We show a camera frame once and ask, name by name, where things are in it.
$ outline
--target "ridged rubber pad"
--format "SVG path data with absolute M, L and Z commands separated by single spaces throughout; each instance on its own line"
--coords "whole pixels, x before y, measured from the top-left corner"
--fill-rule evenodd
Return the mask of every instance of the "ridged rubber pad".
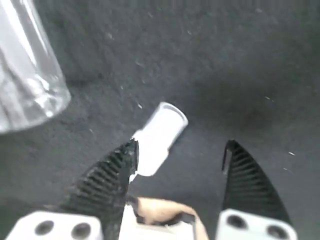
M 227 173 L 223 210 L 239 210 L 291 224 L 268 177 L 255 159 L 235 140 L 226 144 L 222 171 Z
M 71 187 L 59 210 L 99 218 L 105 239 L 118 239 L 129 176 L 138 167 L 139 145 L 123 144 L 94 164 Z

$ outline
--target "screw hole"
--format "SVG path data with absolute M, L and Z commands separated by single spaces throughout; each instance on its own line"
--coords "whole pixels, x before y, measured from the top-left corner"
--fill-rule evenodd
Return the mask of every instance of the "screw hole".
M 276 239 L 288 239 L 287 232 L 279 226 L 269 226 L 267 228 L 267 232 L 270 236 L 276 238 Z
M 74 226 L 71 232 L 71 236 L 76 240 L 83 240 L 86 239 L 91 232 L 91 227 L 88 223 L 79 223 L 78 225 Z
M 43 236 L 51 232 L 51 230 L 54 228 L 54 222 L 51 220 L 43 221 L 39 223 L 38 226 L 35 228 L 35 234 L 38 236 Z
M 236 215 L 231 215 L 227 218 L 227 223 L 237 229 L 246 229 L 247 224 L 245 220 Z

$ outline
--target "gray fabric surface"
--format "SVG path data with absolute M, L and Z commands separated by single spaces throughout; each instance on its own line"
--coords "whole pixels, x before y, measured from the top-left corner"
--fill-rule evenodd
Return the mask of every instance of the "gray fabric surface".
M 318 238 L 319 1 L 35 3 L 72 102 L 49 123 L 0 136 L 1 197 L 57 201 L 168 101 L 189 126 L 132 194 L 192 205 L 213 239 L 223 148 L 235 138 L 274 183 L 300 239 Z

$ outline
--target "white cap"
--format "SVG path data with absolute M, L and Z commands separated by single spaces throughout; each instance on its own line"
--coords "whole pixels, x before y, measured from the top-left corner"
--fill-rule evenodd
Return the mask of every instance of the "white cap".
M 145 126 L 132 136 L 139 143 L 137 174 L 154 175 L 187 125 L 188 119 L 182 111 L 170 103 L 161 102 Z

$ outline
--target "clear plastic cup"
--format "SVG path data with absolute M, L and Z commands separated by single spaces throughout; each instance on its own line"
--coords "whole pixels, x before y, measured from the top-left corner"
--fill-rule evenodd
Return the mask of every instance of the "clear plastic cup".
M 32 0 L 0 0 L 0 134 L 40 125 L 71 99 Z

